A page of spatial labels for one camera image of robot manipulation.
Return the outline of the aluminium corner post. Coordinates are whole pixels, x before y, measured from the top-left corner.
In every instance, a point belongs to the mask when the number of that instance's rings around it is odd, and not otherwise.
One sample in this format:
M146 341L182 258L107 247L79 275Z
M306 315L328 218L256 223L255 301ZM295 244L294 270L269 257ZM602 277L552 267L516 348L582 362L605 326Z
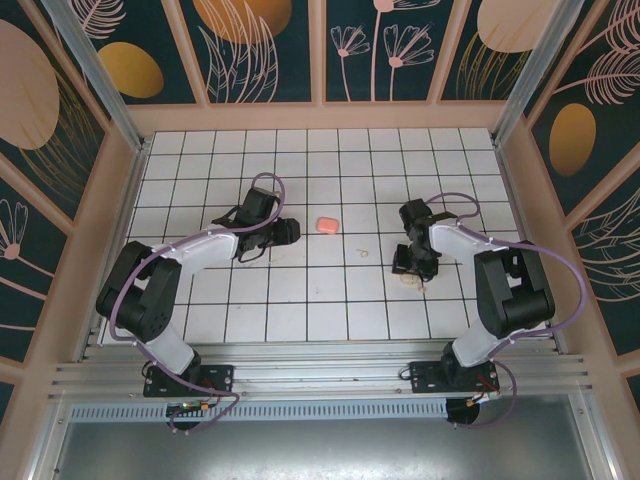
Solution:
M509 138L533 93L549 70L585 0L559 0L505 103L491 137L499 149Z
M141 152L144 147L144 136L134 124L97 51L78 23L72 7L66 0L41 0L41 2L126 142L135 152Z

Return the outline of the yellow oval wall panel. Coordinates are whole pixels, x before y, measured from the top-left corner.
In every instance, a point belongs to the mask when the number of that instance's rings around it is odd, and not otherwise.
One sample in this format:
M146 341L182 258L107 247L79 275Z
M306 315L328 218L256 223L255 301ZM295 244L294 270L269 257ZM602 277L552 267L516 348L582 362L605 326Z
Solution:
M87 33L126 104L196 102L162 0L109 0L95 12Z

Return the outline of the pale circle gold strands panel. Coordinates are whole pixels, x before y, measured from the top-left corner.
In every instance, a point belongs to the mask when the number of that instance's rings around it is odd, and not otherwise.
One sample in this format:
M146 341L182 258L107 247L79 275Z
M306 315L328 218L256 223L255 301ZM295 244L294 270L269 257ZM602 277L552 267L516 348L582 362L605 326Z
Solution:
M558 0L471 0L443 101L505 101Z

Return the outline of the orange circle leaves wall panel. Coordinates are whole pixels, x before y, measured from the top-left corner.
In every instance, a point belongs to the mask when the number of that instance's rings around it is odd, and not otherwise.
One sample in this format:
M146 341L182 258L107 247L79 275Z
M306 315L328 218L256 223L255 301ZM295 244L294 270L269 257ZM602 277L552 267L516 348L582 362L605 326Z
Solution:
M312 100L309 0L179 0L211 104Z

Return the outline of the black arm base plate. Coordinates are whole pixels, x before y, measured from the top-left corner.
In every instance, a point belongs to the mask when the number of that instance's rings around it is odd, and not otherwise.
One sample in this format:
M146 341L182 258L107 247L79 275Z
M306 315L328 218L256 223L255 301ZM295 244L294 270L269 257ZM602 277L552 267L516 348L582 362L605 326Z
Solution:
M158 366L148 366L144 373L142 394L145 398L195 398L209 396L209 391L231 392L234 381L234 367L232 365L199 365L189 367L182 375L184 381L202 387L206 392L193 389L176 382L163 372Z
M418 361L409 364L409 381L413 393L471 397L500 392L494 363L449 369L442 361Z

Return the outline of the wide aluminium mounting rail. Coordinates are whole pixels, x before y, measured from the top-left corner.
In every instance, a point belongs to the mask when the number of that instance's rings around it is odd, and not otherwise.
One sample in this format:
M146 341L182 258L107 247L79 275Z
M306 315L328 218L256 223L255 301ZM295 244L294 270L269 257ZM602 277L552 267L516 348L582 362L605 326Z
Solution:
M407 397L399 373L410 362L437 360L444 342L339 341L199 345L207 364L234 368L233 390L247 401ZM514 374L521 395L591 390L583 358L561 354L551 339L517 342L498 361ZM130 346L89 347L78 363L57 365L52 400L139 401L144 359Z

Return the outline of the grey metal base sheet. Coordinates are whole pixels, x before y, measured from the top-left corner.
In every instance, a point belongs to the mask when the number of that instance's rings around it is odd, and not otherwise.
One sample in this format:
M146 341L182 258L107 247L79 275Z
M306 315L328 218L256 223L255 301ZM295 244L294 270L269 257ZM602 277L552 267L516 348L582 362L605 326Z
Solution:
M55 480L594 480L565 420L485 431L438 420L71 426Z

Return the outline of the pink leaf outline wall panel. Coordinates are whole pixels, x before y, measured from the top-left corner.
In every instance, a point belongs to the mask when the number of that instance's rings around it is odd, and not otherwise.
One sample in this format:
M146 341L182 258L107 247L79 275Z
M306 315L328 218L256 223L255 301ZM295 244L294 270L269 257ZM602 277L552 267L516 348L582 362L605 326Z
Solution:
M640 188L607 198L572 236L614 351L640 350Z

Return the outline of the pale disc gold lines panel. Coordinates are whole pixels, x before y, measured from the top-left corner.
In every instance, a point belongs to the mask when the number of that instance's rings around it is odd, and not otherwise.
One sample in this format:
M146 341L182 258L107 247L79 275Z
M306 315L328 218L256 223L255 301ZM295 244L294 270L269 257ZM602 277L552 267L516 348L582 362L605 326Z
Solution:
M73 220L104 136L24 10L0 6L0 154Z

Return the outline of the aluminium side rail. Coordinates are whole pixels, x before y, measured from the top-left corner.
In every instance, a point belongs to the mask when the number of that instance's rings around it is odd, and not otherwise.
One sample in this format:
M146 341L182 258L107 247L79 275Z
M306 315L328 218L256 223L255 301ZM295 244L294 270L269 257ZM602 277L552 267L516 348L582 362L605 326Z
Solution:
M108 278L111 268L119 255L121 242L125 237L129 221L132 218L133 203L136 199L144 169L146 168L149 150L150 143L148 138L145 138L141 148L132 157L131 164L124 177L123 187L117 197L114 220L109 231L109 236L106 238L107 243L101 256L94 286L88 297L88 306L71 357L72 363L81 363L83 361L84 351L91 336L92 329L95 324L100 324L100 316L96 312L95 303L102 285Z
M510 173L508 161L506 160L506 156L502 152L500 147L495 147L494 150L496 155L496 161L498 163L501 175L505 182L505 189L507 191L509 203L514 211L514 219L516 222L516 226L521 236L521 240L519 242L516 242L513 245L513 247L518 252L532 253L537 259L540 259L541 255L546 255L550 259L558 261L561 265L563 265L568 269L569 273L573 276L574 280L576 281L576 285L578 288L577 305L574 311L570 314L570 316L566 320L563 320L560 323L556 323L556 324L552 324L552 323L548 323L547 321L544 321L543 322L545 326L544 329L541 329L541 330L533 329L533 330L522 331L520 333L517 333L514 336L514 340L518 340L526 337L539 337L542 335L556 336L558 332L571 326L576 321L576 319L581 315L581 312L584 307L584 280L581 274L577 272L574 266L563 256L547 248L544 248L538 245L533 245L526 242L527 238L526 238L526 225L524 222L524 215L521 210L521 202L516 192L515 183Z

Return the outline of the single flower dark wall panel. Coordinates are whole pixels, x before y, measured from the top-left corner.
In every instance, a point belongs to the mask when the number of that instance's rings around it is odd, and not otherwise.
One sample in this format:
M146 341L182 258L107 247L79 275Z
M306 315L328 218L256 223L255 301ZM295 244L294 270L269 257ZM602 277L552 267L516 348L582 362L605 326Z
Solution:
M0 358L25 361L66 242L0 178Z

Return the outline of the fern and oval wall panel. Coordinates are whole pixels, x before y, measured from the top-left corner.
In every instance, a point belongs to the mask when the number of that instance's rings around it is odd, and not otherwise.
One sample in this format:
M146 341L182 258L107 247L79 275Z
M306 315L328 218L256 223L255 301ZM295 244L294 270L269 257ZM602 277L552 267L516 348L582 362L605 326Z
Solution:
M640 145L640 0L604 0L531 125L570 214Z

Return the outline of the pink flowers wall panel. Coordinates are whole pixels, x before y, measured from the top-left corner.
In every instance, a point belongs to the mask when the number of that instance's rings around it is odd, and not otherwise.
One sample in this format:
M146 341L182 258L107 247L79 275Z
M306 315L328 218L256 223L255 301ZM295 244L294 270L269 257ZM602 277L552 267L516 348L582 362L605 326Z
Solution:
M327 0L328 102L428 97L453 0Z

